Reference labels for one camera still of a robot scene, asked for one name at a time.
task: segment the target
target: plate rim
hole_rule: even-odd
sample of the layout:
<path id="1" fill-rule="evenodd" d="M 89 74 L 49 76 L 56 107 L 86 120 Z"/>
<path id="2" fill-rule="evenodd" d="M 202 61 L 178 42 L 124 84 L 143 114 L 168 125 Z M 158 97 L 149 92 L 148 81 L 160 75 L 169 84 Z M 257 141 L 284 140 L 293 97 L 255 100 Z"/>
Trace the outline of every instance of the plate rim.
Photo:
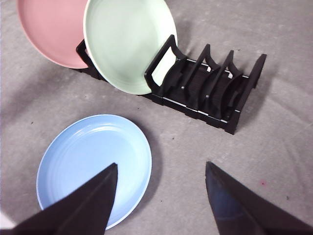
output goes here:
<path id="1" fill-rule="evenodd" d="M 40 169 L 42 167 L 42 163 L 44 161 L 44 158 L 48 152 L 48 150 L 50 149 L 50 147 L 53 145 L 53 143 L 59 138 L 59 136 L 61 134 L 63 134 L 63 132 L 65 132 L 67 129 L 71 128 L 72 126 L 76 125 L 77 123 L 79 122 L 82 122 L 86 119 L 90 119 L 90 118 L 96 118 L 96 117 L 107 117 L 107 116 L 110 116 L 110 117 L 117 117 L 117 118 L 120 118 L 120 119 L 123 119 L 127 122 L 129 122 L 131 125 L 134 125 L 134 127 L 143 135 L 144 137 L 144 141 L 146 142 L 147 146 L 148 146 L 148 149 L 149 149 L 149 169 L 148 169 L 148 177 L 146 179 L 146 182 L 145 182 L 145 185 L 144 185 L 144 190 L 142 191 L 141 195 L 139 196 L 138 200 L 136 201 L 136 203 L 134 203 L 133 207 L 124 215 L 122 216 L 119 220 L 117 220 L 116 222 L 112 223 L 111 225 L 109 226 L 106 226 L 106 230 L 114 227 L 115 225 L 119 224 L 120 222 L 122 222 L 130 213 L 133 212 L 133 210 L 138 206 L 139 202 L 141 201 L 143 195 L 145 194 L 146 190 L 147 190 L 147 187 L 148 187 L 148 184 L 149 184 L 149 181 L 150 181 L 150 178 L 151 178 L 151 172 L 152 172 L 152 154 L 151 154 L 151 147 L 149 145 L 149 142 L 148 142 L 148 139 L 147 137 L 145 136 L 145 134 L 142 132 L 142 130 L 135 124 L 133 123 L 132 121 L 130 121 L 129 119 L 125 118 L 125 117 L 122 117 L 122 116 L 119 116 L 119 115 L 114 115 L 114 114 L 97 114 L 97 115 L 92 115 L 92 116 L 88 116 L 88 117 L 85 117 L 83 119 L 80 119 L 74 123 L 72 123 L 71 125 L 69 125 L 68 127 L 66 127 L 65 129 L 63 129 L 54 139 L 53 141 L 49 144 L 48 148 L 46 149 L 44 155 L 42 156 L 41 160 L 40 160 L 40 163 L 39 163 L 39 166 L 38 166 L 38 170 L 37 170 L 37 176 L 36 176 L 36 194 L 37 194 L 37 201 L 39 203 L 39 206 L 41 208 L 41 210 L 44 209 L 44 207 L 42 206 L 42 203 L 41 203 L 41 200 L 40 200 L 40 196 L 39 196 L 39 190 L 38 190 L 38 180 L 39 180 L 39 172 L 40 172 Z"/>
<path id="2" fill-rule="evenodd" d="M 27 33 L 27 30 L 26 30 L 26 27 L 24 25 L 24 21 L 22 20 L 22 17 L 21 17 L 21 10 L 20 10 L 20 3 L 21 1 L 19 0 L 15 0 L 15 4 L 16 4 L 16 9 L 17 9 L 17 13 L 18 13 L 18 17 L 19 17 L 19 21 L 21 23 L 21 26 L 22 26 L 22 29 L 23 29 L 23 32 L 24 32 L 24 35 L 26 36 L 26 38 L 28 39 L 28 41 L 32 44 L 32 46 L 36 49 L 36 51 L 38 51 L 42 56 L 44 56 L 46 59 L 48 59 L 49 61 L 57 64 L 57 65 L 60 65 L 62 67 L 65 67 L 65 68 L 69 68 L 69 69 L 76 69 L 76 70 L 79 70 L 79 69 L 87 69 L 88 68 L 88 65 L 86 65 L 86 63 L 82 60 L 82 62 L 85 64 L 84 67 L 78 67 L 78 66 L 68 66 L 66 64 L 63 64 L 63 63 L 60 63 L 60 62 L 57 62 L 56 60 L 48 57 L 45 53 L 42 52 L 42 50 L 40 50 L 38 48 L 38 46 L 33 42 L 33 40 L 30 38 L 30 36 L 28 35 Z"/>
<path id="3" fill-rule="evenodd" d="M 86 32 L 86 23 L 87 23 L 87 11 L 89 9 L 89 5 L 91 4 L 91 1 L 93 0 L 88 0 L 87 4 L 86 4 L 86 7 L 85 7 L 85 11 L 84 11 L 84 19 L 83 19 L 83 33 L 84 33 L 84 40 L 85 40 L 85 44 L 86 44 L 86 49 L 88 51 L 88 56 L 90 57 L 93 65 L 95 66 L 95 68 L 97 69 L 97 71 L 112 85 L 114 86 L 115 88 L 119 89 L 120 91 L 123 91 L 123 92 L 126 92 L 126 93 L 129 93 L 129 94 L 136 94 L 136 95 L 144 95 L 144 94 L 149 94 L 151 93 L 151 89 L 149 88 L 149 92 L 130 92 L 126 89 L 121 89 L 120 87 L 116 87 L 115 85 L 113 85 L 113 83 L 111 83 L 111 81 L 109 79 L 107 79 L 106 75 L 103 73 L 103 71 L 100 69 L 100 66 L 96 63 L 94 57 L 92 56 L 92 53 L 90 51 L 90 47 L 89 47 L 89 42 L 88 42 L 88 39 L 87 39 L 87 32 Z M 173 34 L 175 36 L 175 40 L 176 40 L 176 44 L 178 45 L 178 37 L 177 37 L 177 28 L 176 28 L 176 24 L 175 24 L 175 21 L 174 21 L 174 18 L 173 18 L 173 15 L 171 13 L 171 10 L 170 8 L 168 7 L 168 4 L 166 3 L 165 0 L 162 0 L 166 6 L 166 9 L 169 11 L 170 13 L 170 16 L 171 16 L 171 20 L 173 21 L 174 23 L 174 28 L 173 28 Z"/>

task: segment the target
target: dish rack divider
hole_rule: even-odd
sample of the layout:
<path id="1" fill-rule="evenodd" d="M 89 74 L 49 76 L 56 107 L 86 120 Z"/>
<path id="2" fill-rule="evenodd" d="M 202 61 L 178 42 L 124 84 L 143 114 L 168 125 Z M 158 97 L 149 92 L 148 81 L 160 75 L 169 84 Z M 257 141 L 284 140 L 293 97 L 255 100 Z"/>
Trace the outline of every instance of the dish rack divider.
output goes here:
<path id="1" fill-rule="evenodd" d="M 152 73 L 169 48 L 177 59 L 159 86 Z M 106 81 L 86 53 L 85 40 L 77 46 L 76 52 L 88 68 L 74 70 Z M 145 72 L 145 80 L 152 92 L 141 96 L 234 134 L 246 100 L 258 83 L 267 55 L 262 54 L 257 59 L 249 76 L 236 68 L 233 55 L 231 50 L 220 66 L 212 59 L 210 44 L 207 44 L 195 61 L 178 49 L 175 37 L 171 35 Z"/>

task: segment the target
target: red speck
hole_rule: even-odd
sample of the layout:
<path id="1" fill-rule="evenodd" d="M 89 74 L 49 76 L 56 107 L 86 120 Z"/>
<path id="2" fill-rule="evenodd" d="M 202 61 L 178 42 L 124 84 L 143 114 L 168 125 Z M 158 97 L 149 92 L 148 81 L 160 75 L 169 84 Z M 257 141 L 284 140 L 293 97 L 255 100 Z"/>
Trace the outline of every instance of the red speck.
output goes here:
<path id="1" fill-rule="evenodd" d="M 260 180 L 260 185 L 266 186 L 266 181 L 265 180 Z"/>

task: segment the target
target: plate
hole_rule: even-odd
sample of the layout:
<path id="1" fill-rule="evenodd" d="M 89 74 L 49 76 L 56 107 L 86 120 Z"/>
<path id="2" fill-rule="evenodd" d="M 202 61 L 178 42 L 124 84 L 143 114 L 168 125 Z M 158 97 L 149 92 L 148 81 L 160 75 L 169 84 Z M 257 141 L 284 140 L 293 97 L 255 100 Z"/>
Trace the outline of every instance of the plate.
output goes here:
<path id="1" fill-rule="evenodd" d="M 116 88 L 148 94 L 144 72 L 176 27 L 164 0 L 89 0 L 84 37 L 89 56 L 101 75 Z M 169 49 L 153 78 L 158 85 L 175 63 Z"/>
<path id="2" fill-rule="evenodd" d="M 151 175 L 151 152 L 142 131 L 115 115 L 82 119 L 62 131 L 46 150 L 37 174 L 42 209 L 66 197 L 116 163 L 118 180 L 107 229 L 126 218 L 141 200 Z"/>
<path id="3" fill-rule="evenodd" d="M 33 46 L 64 67 L 87 68 L 76 53 L 83 40 L 87 0 L 17 0 L 23 29 Z"/>

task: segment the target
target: gray floor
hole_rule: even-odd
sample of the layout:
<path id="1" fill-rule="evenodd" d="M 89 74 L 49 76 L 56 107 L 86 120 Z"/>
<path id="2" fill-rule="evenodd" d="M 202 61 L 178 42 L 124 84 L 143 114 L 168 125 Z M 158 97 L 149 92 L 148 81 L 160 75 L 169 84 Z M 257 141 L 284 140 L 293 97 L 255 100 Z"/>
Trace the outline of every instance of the gray floor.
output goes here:
<path id="1" fill-rule="evenodd" d="M 1 1 L 1 209 L 14 222 L 40 210 L 36 172 L 54 137 L 81 118 L 110 113 L 146 134 L 153 171 L 140 204 L 108 235 L 217 235 L 204 184 L 208 160 L 313 225 L 313 1 L 167 3 L 191 58 L 206 43 L 219 63 L 234 49 L 235 64 L 249 73 L 268 54 L 234 136 L 46 60 L 26 39 L 15 1 Z"/>

